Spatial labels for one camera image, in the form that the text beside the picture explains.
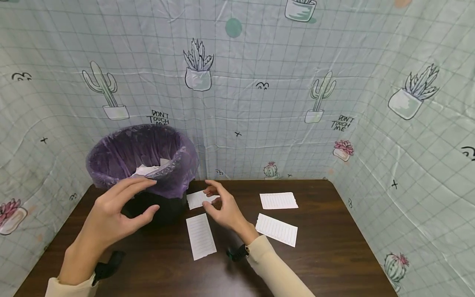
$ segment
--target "trash can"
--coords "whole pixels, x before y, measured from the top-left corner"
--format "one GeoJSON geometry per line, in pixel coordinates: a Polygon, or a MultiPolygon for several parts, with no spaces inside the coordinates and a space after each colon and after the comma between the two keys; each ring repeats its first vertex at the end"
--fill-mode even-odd
{"type": "Polygon", "coordinates": [[[160,209],[152,222],[174,221],[186,209],[186,190],[198,169],[194,144],[169,126],[135,125],[101,139],[86,158],[86,168],[94,185],[102,189],[110,189],[130,177],[141,165],[160,166],[146,175],[157,183],[128,201],[123,214],[134,218],[158,204],[160,209]],[[170,161],[163,166],[161,159],[170,161]]]}

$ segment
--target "small paper piece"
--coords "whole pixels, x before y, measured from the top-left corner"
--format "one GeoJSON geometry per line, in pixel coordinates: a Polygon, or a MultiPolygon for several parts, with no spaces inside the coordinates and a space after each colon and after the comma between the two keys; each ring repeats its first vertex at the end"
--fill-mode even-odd
{"type": "Polygon", "coordinates": [[[281,210],[288,208],[298,208],[294,193],[271,193],[259,194],[261,196],[262,208],[265,210],[281,210]]]}
{"type": "Polygon", "coordinates": [[[193,260],[196,261],[202,257],[216,253],[213,234],[211,234],[208,217],[205,213],[186,219],[186,225],[188,227],[188,235],[190,236],[193,260]]]}
{"type": "Polygon", "coordinates": [[[297,227],[268,217],[262,213],[257,217],[256,230],[270,238],[295,248],[297,227]]]}
{"type": "Polygon", "coordinates": [[[201,207],[203,201],[208,201],[211,203],[213,200],[215,200],[218,195],[213,195],[211,197],[206,197],[206,194],[203,193],[203,191],[199,191],[196,193],[188,194],[186,195],[186,200],[188,200],[188,206],[190,207],[190,210],[201,207]]]}
{"type": "Polygon", "coordinates": [[[170,163],[170,161],[171,160],[160,158],[160,164],[161,164],[160,166],[147,167],[142,164],[139,167],[137,167],[137,169],[135,170],[134,174],[131,175],[131,177],[136,176],[136,175],[147,176],[147,174],[157,171],[157,169],[165,167],[166,165],[168,165],[168,163],[170,163]]]}

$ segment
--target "person's right hand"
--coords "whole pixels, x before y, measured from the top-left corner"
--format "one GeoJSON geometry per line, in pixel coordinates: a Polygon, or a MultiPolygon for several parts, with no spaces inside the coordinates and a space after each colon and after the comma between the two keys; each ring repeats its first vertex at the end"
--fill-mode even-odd
{"type": "Polygon", "coordinates": [[[207,214],[209,214],[219,225],[231,229],[242,239],[244,244],[249,245],[257,237],[259,233],[253,224],[249,223],[241,211],[238,204],[231,195],[219,182],[206,180],[205,183],[209,185],[203,192],[206,196],[219,195],[213,203],[222,202],[221,210],[217,210],[211,203],[204,201],[203,207],[207,214]]]}

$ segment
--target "potted plant drawing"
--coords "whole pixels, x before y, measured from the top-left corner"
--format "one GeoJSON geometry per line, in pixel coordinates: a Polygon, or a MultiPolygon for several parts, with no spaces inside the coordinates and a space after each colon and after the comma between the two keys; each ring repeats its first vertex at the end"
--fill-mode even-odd
{"type": "Polygon", "coordinates": [[[211,88],[211,72],[214,55],[205,56],[203,41],[198,39],[191,41],[191,52],[185,53],[185,61],[188,64],[185,74],[185,84],[195,91],[208,91],[211,88]]]}
{"type": "Polygon", "coordinates": [[[117,104],[114,95],[112,95],[112,93],[117,92],[117,82],[115,81],[114,76],[107,73],[106,76],[109,79],[109,82],[107,82],[101,68],[94,61],[91,61],[91,70],[95,82],[92,81],[91,77],[85,70],[83,70],[84,80],[91,90],[96,93],[104,94],[104,97],[107,100],[107,105],[102,106],[102,108],[107,117],[114,121],[128,119],[129,111],[127,110],[127,107],[125,105],[117,104]]]}
{"type": "Polygon", "coordinates": [[[431,86],[437,78],[439,70],[434,64],[428,66],[422,74],[409,74],[404,88],[394,93],[388,102],[388,107],[405,120],[412,119],[424,100],[437,93],[438,88],[431,86]]]}
{"type": "Polygon", "coordinates": [[[384,259],[384,272],[396,292],[401,289],[399,282],[406,275],[407,267],[409,267],[409,260],[403,254],[398,256],[390,253],[384,259]]]}
{"type": "Polygon", "coordinates": [[[312,90],[310,92],[310,97],[315,99],[315,105],[313,109],[307,111],[307,114],[305,115],[305,122],[310,124],[310,123],[318,123],[323,116],[323,109],[320,109],[320,105],[322,105],[322,100],[328,98],[335,89],[336,86],[336,80],[332,80],[332,72],[328,72],[325,75],[325,78],[323,79],[322,84],[320,85],[320,90],[317,92],[317,87],[318,87],[318,82],[319,80],[315,80],[315,83],[313,84],[312,90]]]}
{"type": "Polygon", "coordinates": [[[335,141],[333,155],[346,162],[350,159],[350,156],[353,156],[353,152],[353,145],[349,140],[335,141]]]}
{"type": "Polygon", "coordinates": [[[28,215],[26,209],[20,206],[20,199],[12,199],[0,206],[0,234],[9,235],[20,225],[28,215]]]}
{"type": "Polygon", "coordinates": [[[314,14],[315,0],[287,0],[285,17],[298,22],[308,22],[314,14]]]}
{"type": "Polygon", "coordinates": [[[264,174],[266,177],[265,180],[278,180],[280,179],[280,174],[277,173],[277,166],[275,162],[269,162],[266,167],[264,167],[264,174]]]}

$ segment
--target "dark brown tabletop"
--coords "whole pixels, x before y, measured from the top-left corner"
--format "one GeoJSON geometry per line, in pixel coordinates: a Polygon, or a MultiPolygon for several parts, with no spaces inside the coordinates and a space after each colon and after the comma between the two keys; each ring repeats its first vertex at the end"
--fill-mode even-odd
{"type": "MultiPolygon", "coordinates": [[[[296,247],[269,239],[277,254],[317,297],[397,296],[334,186],[329,181],[223,181],[244,214],[256,223],[259,213],[298,227],[296,247]],[[298,209],[263,210],[260,193],[293,192],[298,209]]],[[[205,188],[191,182],[188,193],[205,188]]],[[[66,248],[74,241],[94,200],[103,190],[92,186],[33,268],[16,297],[44,296],[49,277],[58,275],[66,248]]],[[[101,282],[98,297],[257,297],[272,296],[248,263],[230,262],[223,231],[208,217],[217,253],[193,261],[186,210],[176,223],[145,228],[112,246],[126,252],[119,271],[101,282]]]]}

